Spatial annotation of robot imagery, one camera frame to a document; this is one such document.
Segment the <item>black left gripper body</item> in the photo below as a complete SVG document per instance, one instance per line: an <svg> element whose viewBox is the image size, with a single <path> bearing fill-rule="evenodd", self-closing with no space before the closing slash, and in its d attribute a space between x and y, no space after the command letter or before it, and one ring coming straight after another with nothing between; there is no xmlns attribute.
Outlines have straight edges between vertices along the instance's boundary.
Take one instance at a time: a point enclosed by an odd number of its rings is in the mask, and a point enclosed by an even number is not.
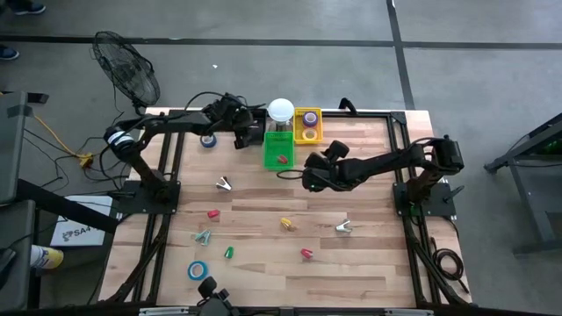
<svg viewBox="0 0 562 316"><path fill-rule="evenodd" d="M234 132L234 147L242 149L249 146L261 146L264 141L265 121L256 119L251 125Z"/></svg>

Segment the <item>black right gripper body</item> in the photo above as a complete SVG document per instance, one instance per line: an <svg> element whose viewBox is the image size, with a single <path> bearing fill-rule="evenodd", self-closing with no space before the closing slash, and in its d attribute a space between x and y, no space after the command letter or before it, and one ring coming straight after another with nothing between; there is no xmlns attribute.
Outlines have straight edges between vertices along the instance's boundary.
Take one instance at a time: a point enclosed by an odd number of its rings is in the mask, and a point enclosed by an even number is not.
<svg viewBox="0 0 562 316"><path fill-rule="evenodd" d="M311 153L305 162L302 186L311 192L320 192L327 187L328 160L320 154Z"/></svg>

